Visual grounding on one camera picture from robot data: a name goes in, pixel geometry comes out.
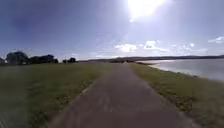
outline sun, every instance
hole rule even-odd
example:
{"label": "sun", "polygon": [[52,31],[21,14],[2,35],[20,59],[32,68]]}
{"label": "sun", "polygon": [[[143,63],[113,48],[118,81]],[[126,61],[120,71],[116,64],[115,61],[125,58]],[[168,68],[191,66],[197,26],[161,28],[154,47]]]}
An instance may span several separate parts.
{"label": "sun", "polygon": [[165,2],[166,0],[128,0],[130,21],[154,14],[156,9]]}

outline blue sky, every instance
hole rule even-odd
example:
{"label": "blue sky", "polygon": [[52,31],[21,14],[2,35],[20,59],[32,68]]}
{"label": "blue sky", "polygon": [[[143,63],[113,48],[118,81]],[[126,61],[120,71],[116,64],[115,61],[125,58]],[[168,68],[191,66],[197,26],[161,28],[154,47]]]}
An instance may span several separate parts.
{"label": "blue sky", "polygon": [[163,0],[156,7],[141,7],[155,0],[138,0],[146,8],[138,16],[130,1],[1,0],[0,56],[15,50],[59,59],[224,54],[223,0]]}

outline water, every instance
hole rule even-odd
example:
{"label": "water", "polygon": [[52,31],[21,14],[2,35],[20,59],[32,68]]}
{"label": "water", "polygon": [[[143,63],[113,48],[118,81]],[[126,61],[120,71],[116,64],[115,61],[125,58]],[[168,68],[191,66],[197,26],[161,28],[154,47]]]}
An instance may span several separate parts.
{"label": "water", "polygon": [[156,60],[143,62],[155,63],[152,67],[161,70],[224,81],[224,59]]}

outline distant land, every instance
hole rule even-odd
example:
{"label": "distant land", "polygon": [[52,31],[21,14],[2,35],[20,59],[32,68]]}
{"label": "distant land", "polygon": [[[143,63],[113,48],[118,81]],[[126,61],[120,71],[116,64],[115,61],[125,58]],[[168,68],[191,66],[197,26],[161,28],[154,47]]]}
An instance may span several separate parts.
{"label": "distant land", "polygon": [[221,59],[224,55],[219,56],[154,56],[154,57],[118,57],[111,59],[91,59],[90,62],[134,62],[134,61],[146,61],[146,60],[178,60],[178,59]]}

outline grass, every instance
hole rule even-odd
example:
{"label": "grass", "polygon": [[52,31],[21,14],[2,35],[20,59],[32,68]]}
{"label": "grass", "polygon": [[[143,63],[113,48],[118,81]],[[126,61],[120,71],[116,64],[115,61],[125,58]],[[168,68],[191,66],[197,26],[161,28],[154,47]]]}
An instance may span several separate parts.
{"label": "grass", "polygon": [[45,127],[109,67],[109,64],[0,67],[0,127]]}
{"label": "grass", "polygon": [[132,64],[160,95],[205,128],[224,127],[224,83]]}

